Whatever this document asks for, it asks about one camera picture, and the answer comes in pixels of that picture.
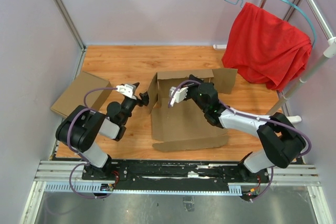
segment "blue hanger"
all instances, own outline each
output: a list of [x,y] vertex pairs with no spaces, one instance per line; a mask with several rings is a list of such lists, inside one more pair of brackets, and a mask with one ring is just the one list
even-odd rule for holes
[[[244,0],[237,0],[235,3],[230,1],[230,0],[225,0],[226,2],[233,4],[233,5],[237,5],[240,2],[240,7],[242,8],[244,5]],[[286,4],[289,4],[291,7],[295,8],[296,10],[298,10],[299,13],[301,13],[303,15],[303,17],[306,19],[306,21],[308,22],[312,32],[313,32],[313,36],[314,36],[314,41],[312,43],[312,46],[314,48],[315,46],[315,42],[316,42],[316,31],[315,28],[313,26],[313,23],[311,22],[311,20],[308,18],[307,14],[305,14],[303,12],[303,10],[301,10],[298,6],[296,6],[295,4],[293,4],[292,2],[289,2],[288,0],[281,0],[283,2],[285,2]]]

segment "white wall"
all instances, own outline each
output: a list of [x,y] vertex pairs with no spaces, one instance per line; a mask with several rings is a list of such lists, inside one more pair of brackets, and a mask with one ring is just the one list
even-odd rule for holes
[[63,0],[87,44],[226,42],[240,11],[223,0]]
[[18,223],[60,118],[79,48],[53,0],[0,0],[0,216]]
[[[332,28],[336,31],[335,0],[317,0],[321,10],[327,17]],[[310,58],[310,66],[327,48],[328,43],[306,1],[300,7],[312,19],[317,30],[316,47]],[[307,23],[295,13],[291,22],[300,27],[307,34],[310,33]],[[311,137],[313,148],[307,161],[315,164],[328,205],[336,220],[336,59],[330,59],[288,102],[292,113],[302,116],[303,122],[298,125]]]

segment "cardboard box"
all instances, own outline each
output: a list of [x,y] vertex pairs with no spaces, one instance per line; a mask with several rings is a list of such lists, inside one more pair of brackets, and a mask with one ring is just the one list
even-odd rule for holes
[[235,85],[236,69],[200,69],[158,72],[148,88],[152,117],[152,137],[163,143],[153,144],[156,150],[182,151],[220,147],[227,143],[227,130],[211,126],[204,113],[191,99],[168,108],[169,89],[177,87],[189,75],[213,82],[218,93],[231,94]]
[[[87,72],[81,72],[51,106],[51,110],[66,118],[78,105],[84,105],[84,95],[96,88],[112,87],[111,83]],[[87,96],[87,105],[99,110],[112,90],[99,90]]]

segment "red towel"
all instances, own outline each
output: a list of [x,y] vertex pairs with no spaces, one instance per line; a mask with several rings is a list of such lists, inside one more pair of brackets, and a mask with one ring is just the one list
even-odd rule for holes
[[251,83],[282,91],[304,71],[311,49],[304,32],[246,3],[232,25],[222,62]]

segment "wooden floor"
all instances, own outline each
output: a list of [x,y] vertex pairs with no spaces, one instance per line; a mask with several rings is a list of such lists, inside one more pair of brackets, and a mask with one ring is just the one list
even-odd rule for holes
[[[138,92],[145,92],[157,71],[222,67],[223,51],[195,46],[90,46],[82,70],[108,79],[113,86],[140,82]],[[277,101],[277,94],[263,84],[250,84],[237,76],[231,95],[220,98],[230,106],[246,112],[265,114]],[[112,92],[101,111],[112,101],[121,102],[122,95]],[[96,141],[112,158],[240,160],[247,153],[261,148],[259,139],[236,130],[229,130],[229,142],[220,148],[162,153],[153,149],[151,118],[147,109],[136,107],[127,122],[127,130],[119,142],[98,136]],[[63,145],[57,157],[73,157]]]

